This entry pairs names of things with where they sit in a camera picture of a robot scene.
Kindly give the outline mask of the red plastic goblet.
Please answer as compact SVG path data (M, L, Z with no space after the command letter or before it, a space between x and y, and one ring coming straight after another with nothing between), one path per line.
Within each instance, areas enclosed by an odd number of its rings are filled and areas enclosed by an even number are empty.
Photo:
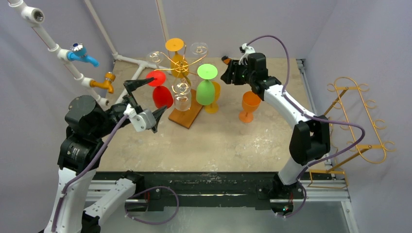
M154 78L148 85L154 87L152 98L155 106L170 108L173 105L173 97L170 90L163 85L166 81L166 74L160 70L154 70L146 75L146 79L150 78Z

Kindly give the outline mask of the green plastic cup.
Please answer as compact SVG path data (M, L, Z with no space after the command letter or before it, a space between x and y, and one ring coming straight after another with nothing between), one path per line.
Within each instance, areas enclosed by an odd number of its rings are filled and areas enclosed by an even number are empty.
M196 101L200 105L210 105L215 98L215 87L211 80L218 75L218 70L212 64L202 64L198 67L197 73L202 81L197 87Z

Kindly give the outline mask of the orange plastic goblet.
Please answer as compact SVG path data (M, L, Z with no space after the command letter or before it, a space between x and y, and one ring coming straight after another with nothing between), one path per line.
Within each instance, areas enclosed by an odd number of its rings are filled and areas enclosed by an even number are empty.
M243 123L250 123L253 121L253 112L257 110L261 103L258 95L252 91L245 92L242 96L242 111L239 113L239 119Z

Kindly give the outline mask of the gold wire wine glass rack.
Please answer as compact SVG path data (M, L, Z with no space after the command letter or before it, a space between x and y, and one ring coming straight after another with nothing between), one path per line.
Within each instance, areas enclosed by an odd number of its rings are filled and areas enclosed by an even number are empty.
M188 63L184 55L178 53L185 44L177 46L167 46L167 49L175 53L170 58L160 51L150 52L146 56L147 62L156 66L146 79L153 78L149 86L154 88L152 98L157 108L166 106L173 107L168 119L186 129L190 129L198 116L202 106L193 97L195 91L191 87L188 78L189 67L201 61L199 58L193 63Z

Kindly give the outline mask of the yellow plastic goblet back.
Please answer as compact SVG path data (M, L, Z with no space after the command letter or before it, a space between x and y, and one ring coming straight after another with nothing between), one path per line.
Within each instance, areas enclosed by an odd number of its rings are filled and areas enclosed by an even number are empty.
M214 88L215 88L214 101L210 105L206 105L204 107L204 110L209 114L214 114L218 112L219 106L217 104L217 100L220 97L220 91L221 91L221 86L217 82L213 81L212 84L214 85Z

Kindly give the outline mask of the yellow plastic goblet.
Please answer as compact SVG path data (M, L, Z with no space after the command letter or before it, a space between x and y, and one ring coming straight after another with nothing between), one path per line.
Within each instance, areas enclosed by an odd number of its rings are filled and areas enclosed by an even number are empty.
M221 91L221 86L217 82L213 81L212 84L214 85L214 88L215 88L214 101L210 105L206 105L204 107L204 110L209 114L214 114L218 112L219 106L217 104L217 100L220 97L220 91Z
M176 78L184 78L189 75L187 60L178 52L185 47L185 43L180 38L171 38L165 43L166 50L173 52L171 58L171 75Z

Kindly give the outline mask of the ribbed clear wine glass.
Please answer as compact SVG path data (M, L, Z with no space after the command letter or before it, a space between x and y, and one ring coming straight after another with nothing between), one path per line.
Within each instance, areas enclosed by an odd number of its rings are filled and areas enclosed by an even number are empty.
M197 64L200 66L203 64L202 58L208 55L208 45L204 42L194 42L190 47L190 51L198 56L200 61Z

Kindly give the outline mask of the yellow plastic goblet front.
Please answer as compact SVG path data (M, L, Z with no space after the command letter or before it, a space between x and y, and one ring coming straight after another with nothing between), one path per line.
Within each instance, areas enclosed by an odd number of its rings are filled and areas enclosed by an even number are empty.
M173 52L171 58L171 75L176 78L184 78L189 75L187 60L178 52L185 47L185 43L180 38L171 38L165 43L166 50Z

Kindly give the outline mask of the gold wall hook rack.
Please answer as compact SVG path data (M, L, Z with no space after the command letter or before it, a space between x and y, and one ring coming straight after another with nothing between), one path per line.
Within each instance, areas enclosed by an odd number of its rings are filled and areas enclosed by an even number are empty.
M393 141L381 136L387 127L385 120L372 116L378 106L375 100L364 97L369 85L338 77L321 89L325 107L316 104L309 80L305 85L312 110L326 116L331 140L326 160L306 172L308 187L338 190L352 188L357 182L372 182L378 175L376 169L396 149Z

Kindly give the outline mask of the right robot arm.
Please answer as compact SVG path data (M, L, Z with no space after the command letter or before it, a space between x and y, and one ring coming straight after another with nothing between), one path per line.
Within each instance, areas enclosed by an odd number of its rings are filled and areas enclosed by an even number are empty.
M316 116L283 90L280 80L268 74L266 56L251 53L243 60L222 57L227 65L221 80L226 84L251 86L262 101L274 107L292 128L289 145L290 159L278 172L273 192L283 198L292 191L292 184L312 161L320 160L330 152L329 124L324 115Z

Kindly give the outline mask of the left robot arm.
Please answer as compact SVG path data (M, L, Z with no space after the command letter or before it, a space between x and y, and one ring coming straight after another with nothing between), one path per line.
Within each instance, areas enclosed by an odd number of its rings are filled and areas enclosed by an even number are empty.
M98 233L108 217L129 198L145 193L144 177L126 171L95 204L85 207L89 186L101 157L120 128L131 124L137 132L157 132L166 106L155 111L143 109L133 91L150 84L154 77L124 82L122 102L104 110L90 95L74 98L65 116L66 139L58 157L58 189L46 233Z

